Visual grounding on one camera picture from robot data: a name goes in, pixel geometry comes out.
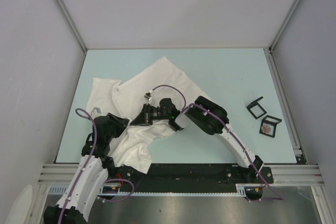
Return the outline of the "white t-shirt garment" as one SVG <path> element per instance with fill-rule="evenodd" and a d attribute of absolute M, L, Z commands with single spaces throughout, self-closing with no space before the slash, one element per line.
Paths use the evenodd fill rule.
<path fill-rule="evenodd" d="M 94 78 L 86 110 L 93 118 L 111 113 L 133 121 L 145 103 L 159 106 L 162 99 L 170 98 L 181 110 L 200 95 L 209 97 L 184 71 L 162 57 L 125 83 Z M 152 163 L 149 145 L 174 133 L 166 120 L 130 126 L 110 144 L 109 156 L 117 167 L 125 165 L 147 173 Z"/>

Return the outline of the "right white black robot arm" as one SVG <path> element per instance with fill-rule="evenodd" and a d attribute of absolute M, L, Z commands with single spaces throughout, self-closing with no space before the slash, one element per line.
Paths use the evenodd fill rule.
<path fill-rule="evenodd" d="M 170 98 L 162 99 L 158 107 L 145 103 L 130 124 L 150 126 L 161 120 L 167 120 L 170 128 L 176 132 L 186 128 L 188 122 L 193 122 L 204 133 L 217 137 L 230 150 L 239 167 L 243 168 L 245 181 L 254 183 L 261 177 L 264 162 L 237 136 L 226 110 L 209 99 L 199 96 L 182 110 L 178 110 Z"/>

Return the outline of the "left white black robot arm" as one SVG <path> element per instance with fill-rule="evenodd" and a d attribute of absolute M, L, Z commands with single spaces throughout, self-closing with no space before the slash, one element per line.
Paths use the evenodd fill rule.
<path fill-rule="evenodd" d="M 108 156 L 110 143 L 127 128 L 130 120 L 111 113 L 92 117 L 84 109 L 77 108 L 76 114 L 92 123 L 92 133 L 87 136 L 81 152 L 79 166 L 65 193 L 55 206 L 48 206 L 43 214 L 44 223 L 88 223 L 94 201 L 105 182 L 126 182 L 116 176 L 112 157 Z"/>

